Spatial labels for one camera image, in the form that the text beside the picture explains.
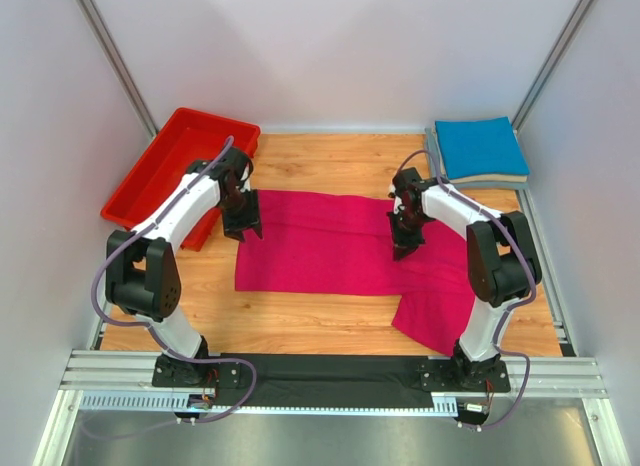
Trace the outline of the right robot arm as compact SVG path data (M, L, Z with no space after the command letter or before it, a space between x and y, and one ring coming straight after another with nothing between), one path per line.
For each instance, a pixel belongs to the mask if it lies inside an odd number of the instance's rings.
M450 359L429 373L427 383L467 391L496 384L503 328L542 279L526 216L487 208L442 179L423 179L415 168L396 172L389 196L394 199L387 216L395 261L425 243L423 227L430 222L444 224L466 241L467 276L474 293L470 319Z

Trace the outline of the magenta t shirt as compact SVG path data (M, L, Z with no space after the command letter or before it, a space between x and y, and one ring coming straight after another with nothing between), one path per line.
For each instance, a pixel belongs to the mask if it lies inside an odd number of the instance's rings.
M236 290L397 295L393 327L452 355L474 303L457 233L428 223L425 244L396 261L389 200L277 190L261 190L258 199L263 235L239 245Z

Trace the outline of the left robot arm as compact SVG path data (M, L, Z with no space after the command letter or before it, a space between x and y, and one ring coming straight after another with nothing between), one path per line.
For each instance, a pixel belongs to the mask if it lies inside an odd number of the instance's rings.
M210 211L222 216L225 237L242 242L248 231L261 237L259 199L250 186L250 157L227 141L212 161L197 160L176 189L130 231L113 232L106 264L97 277L106 300L144 327L161 347L152 383L159 387L214 386L218 367L206 339L180 306L181 280L175 253Z

